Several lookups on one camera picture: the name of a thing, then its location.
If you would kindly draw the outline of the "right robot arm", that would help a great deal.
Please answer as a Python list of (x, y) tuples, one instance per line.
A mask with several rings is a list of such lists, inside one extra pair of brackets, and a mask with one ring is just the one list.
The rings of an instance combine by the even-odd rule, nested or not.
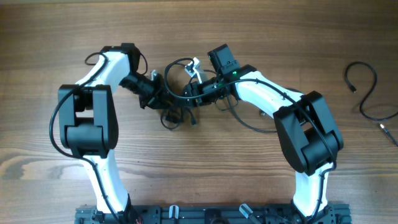
[(337, 167), (343, 137), (324, 97), (317, 91), (303, 94), (268, 80), (257, 68), (240, 65), (229, 46), (208, 52), (216, 73), (208, 78), (197, 58), (185, 71), (197, 78), (188, 84), (182, 97), (189, 107), (208, 105), (233, 95), (259, 108), (274, 120), (282, 153), (295, 170), (293, 205), (308, 222), (320, 219), (327, 206), (328, 174)]

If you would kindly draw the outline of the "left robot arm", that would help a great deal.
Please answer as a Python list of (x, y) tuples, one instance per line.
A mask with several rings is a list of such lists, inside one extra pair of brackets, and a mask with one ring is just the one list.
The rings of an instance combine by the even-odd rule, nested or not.
[(141, 51), (133, 43), (105, 46), (91, 71), (74, 85), (58, 90), (52, 118), (59, 119), (60, 140), (69, 157), (84, 165), (96, 195), (93, 218), (99, 223), (139, 221), (129, 194), (121, 182), (114, 148), (119, 126), (113, 94), (119, 86), (139, 97), (142, 109), (162, 110), (172, 104), (162, 76), (139, 73)]

